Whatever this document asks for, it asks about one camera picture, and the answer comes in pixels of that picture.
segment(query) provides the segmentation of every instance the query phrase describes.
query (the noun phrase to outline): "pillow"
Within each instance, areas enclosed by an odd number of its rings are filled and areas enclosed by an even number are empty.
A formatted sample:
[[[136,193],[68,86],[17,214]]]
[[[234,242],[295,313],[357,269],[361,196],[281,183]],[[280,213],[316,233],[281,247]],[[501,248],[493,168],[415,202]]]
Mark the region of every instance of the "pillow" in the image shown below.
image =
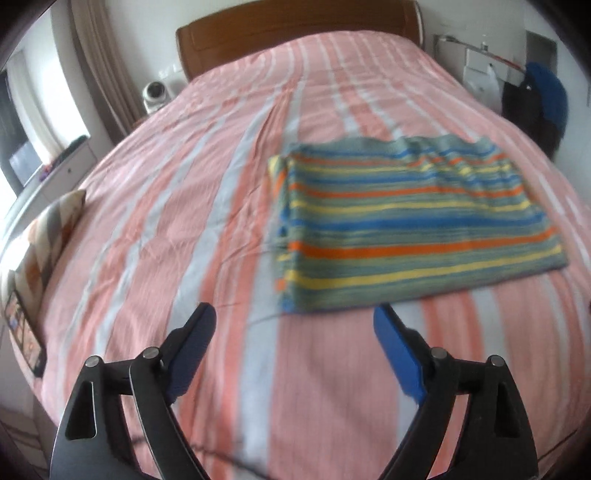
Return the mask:
[[[2,259],[0,314],[17,291],[33,325],[61,252],[82,216],[85,190],[66,193],[47,207],[7,248]]]

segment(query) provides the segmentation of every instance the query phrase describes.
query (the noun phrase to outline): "folded towel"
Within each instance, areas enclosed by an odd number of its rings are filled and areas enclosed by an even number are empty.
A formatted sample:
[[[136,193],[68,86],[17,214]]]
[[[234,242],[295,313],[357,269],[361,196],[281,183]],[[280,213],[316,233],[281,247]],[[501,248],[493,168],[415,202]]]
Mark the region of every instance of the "folded towel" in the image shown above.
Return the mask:
[[[269,160],[286,312],[411,300],[565,267],[548,217],[488,139],[296,145]]]

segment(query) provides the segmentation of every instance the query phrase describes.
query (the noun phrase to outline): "bed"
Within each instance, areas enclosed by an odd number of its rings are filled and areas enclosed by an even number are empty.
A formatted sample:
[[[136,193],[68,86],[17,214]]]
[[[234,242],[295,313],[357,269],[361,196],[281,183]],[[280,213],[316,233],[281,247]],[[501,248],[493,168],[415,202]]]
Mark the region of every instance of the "bed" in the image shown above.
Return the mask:
[[[58,422],[88,356],[132,358],[208,301],[217,333],[174,411],[212,478],[251,478],[220,453],[282,480],[379,477],[414,404],[371,309],[281,314],[267,159],[293,142],[345,136],[486,135],[521,169],[570,265],[394,309],[458,358],[507,360],[547,472],[591,406],[591,211],[532,141],[418,48],[412,2],[372,1],[380,15],[330,3],[263,0],[178,32],[193,80],[85,181],[86,212],[41,306],[46,373],[31,385]],[[465,404],[433,475],[447,468]],[[142,467],[154,473],[126,407]]]

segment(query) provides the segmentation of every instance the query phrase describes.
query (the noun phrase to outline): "plastic bag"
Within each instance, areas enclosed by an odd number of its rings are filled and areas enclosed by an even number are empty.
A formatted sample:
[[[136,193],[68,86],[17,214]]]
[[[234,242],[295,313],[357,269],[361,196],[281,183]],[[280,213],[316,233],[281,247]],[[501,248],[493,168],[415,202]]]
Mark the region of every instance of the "plastic bag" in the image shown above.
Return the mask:
[[[503,97],[495,68],[489,65],[486,74],[464,82],[464,87],[483,105],[500,115],[503,111]]]

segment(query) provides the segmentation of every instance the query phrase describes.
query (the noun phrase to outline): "smartphone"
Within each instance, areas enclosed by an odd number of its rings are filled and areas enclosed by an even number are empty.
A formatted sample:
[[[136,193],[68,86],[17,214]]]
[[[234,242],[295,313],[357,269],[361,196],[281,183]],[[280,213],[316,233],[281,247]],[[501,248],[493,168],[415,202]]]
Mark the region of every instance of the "smartphone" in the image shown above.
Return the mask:
[[[42,377],[47,363],[47,353],[31,329],[31,322],[16,291],[13,291],[10,295],[4,313],[8,319],[8,329],[22,352],[27,365],[33,375]]]

